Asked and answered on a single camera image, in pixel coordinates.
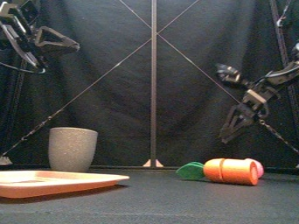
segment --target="metal pole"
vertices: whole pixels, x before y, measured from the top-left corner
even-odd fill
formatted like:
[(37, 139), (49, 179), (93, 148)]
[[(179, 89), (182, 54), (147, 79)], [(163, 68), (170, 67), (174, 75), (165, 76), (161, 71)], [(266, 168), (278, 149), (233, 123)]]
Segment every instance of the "metal pole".
[(157, 167), (157, 0), (153, 0), (151, 167)]

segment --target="ceramic cup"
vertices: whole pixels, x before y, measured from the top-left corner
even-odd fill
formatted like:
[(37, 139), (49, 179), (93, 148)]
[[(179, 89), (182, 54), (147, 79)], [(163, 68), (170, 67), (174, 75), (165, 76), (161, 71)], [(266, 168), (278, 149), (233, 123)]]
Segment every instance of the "ceramic cup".
[(58, 172), (87, 172), (97, 151), (99, 133), (91, 129), (59, 127), (50, 134), (50, 163)]

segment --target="black cable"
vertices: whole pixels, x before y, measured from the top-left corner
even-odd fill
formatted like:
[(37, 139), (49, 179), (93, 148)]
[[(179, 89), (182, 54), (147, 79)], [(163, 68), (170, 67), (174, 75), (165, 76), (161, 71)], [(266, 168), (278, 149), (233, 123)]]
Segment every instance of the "black cable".
[(0, 66), (3, 67), (9, 67), (10, 69), (14, 69), (15, 71), (18, 72), (23, 72), (23, 73), (27, 73), (27, 74), (45, 74), (46, 73), (46, 69), (43, 69), (41, 72), (35, 72), (35, 71), (31, 71), (31, 70), (26, 70), (26, 69), (22, 69), (19, 67), (15, 67), (15, 66), (10, 66), (7, 65), (6, 63), (0, 62)]

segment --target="diagonal cable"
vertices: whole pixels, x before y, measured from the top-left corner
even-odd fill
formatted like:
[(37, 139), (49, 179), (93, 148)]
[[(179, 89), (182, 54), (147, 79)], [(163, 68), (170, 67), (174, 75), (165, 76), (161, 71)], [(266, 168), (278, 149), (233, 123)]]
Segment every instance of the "diagonal cable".
[[(190, 8), (199, 2), (201, 0), (197, 0), (186, 9), (185, 11), (173, 19), (173, 21), (163, 27), (163, 29), (157, 33), (157, 35), (162, 38), (162, 40), (169, 44), (169, 46), (187, 59), (187, 61), (198, 68), (198, 70), (207, 76), (207, 78), (214, 82), (214, 84), (223, 90), (226, 94), (240, 103), (238, 98), (230, 93), (230, 91), (211, 78), (211, 76), (205, 72), (205, 70), (195, 64), (195, 62), (186, 56), (186, 54), (171, 44), (171, 42), (162, 36), (162, 32), (165, 29), (179, 19), (179, 17), (190, 10)], [(133, 10), (133, 8), (125, 3), (123, 0), (119, 0), (119, 2), (129, 8), (129, 10), (135, 14), (135, 16), (143, 21), (143, 23), (147, 25), (150, 29), (153, 29), (151, 25), (143, 20), (143, 18), (137, 14), (137, 12)]]

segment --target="table surface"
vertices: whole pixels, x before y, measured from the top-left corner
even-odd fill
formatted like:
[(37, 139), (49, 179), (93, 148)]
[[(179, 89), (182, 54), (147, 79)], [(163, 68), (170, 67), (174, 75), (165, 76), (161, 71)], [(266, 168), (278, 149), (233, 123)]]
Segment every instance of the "table surface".
[(299, 177), (268, 173), (258, 185), (186, 181), (175, 170), (91, 170), (130, 176), (107, 188), (0, 198), (0, 223), (299, 223)]

